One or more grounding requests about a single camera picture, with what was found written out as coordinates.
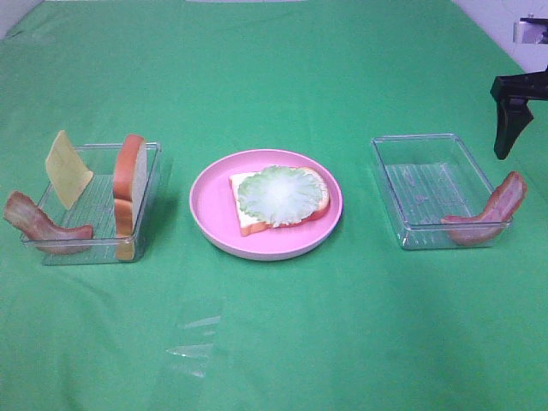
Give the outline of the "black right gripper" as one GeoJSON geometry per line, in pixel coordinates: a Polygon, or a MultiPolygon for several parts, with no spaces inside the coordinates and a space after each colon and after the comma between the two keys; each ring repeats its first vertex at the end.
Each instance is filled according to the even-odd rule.
{"type": "Polygon", "coordinates": [[[494,152],[508,157],[521,132],[533,120],[529,99],[547,100],[547,69],[544,71],[496,76],[490,90],[497,101],[497,135],[494,152]]]}

